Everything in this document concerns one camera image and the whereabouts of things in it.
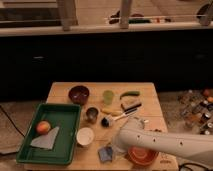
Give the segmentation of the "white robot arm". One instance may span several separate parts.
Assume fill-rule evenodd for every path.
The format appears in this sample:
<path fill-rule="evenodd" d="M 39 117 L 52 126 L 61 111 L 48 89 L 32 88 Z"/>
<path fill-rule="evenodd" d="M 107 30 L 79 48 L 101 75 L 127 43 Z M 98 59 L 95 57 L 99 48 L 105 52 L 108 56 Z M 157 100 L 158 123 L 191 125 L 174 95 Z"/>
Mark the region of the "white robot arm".
<path fill-rule="evenodd" d="M 148 148 L 213 167 L 213 136 L 147 131 L 141 117 L 130 117 L 111 140 L 116 154 Z"/>

